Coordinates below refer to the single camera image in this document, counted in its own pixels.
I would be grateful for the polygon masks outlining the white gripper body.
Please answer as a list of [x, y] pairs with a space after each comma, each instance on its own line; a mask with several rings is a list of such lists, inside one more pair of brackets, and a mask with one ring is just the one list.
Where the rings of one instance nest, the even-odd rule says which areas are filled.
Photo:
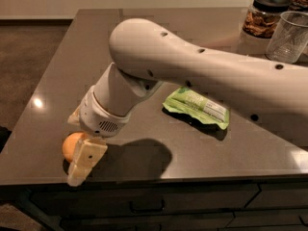
[[86, 93], [79, 106], [82, 130], [93, 136], [114, 137], [128, 123], [130, 116], [112, 115], [96, 100], [94, 87]]

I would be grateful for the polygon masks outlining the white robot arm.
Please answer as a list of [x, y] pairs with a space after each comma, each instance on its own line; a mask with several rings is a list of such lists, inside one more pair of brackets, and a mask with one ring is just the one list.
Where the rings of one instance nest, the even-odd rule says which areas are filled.
[[73, 187], [87, 179], [107, 150], [107, 138], [128, 122], [133, 107], [163, 82], [206, 94], [297, 146], [307, 144], [308, 71], [303, 66], [201, 48], [141, 18], [119, 23], [109, 50], [112, 63], [68, 119], [86, 133], [68, 168]]

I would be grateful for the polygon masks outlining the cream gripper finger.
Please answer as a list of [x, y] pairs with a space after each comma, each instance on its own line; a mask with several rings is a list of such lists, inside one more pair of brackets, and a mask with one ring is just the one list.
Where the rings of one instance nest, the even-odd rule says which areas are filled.
[[79, 118], [80, 118], [80, 107], [77, 107], [75, 111], [68, 117], [67, 123], [79, 126], [80, 125]]
[[108, 145], [99, 137], [79, 139], [73, 153], [73, 160], [68, 168], [67, 184], [71, 187], [80, 186], [90, 175], [106, 153]]

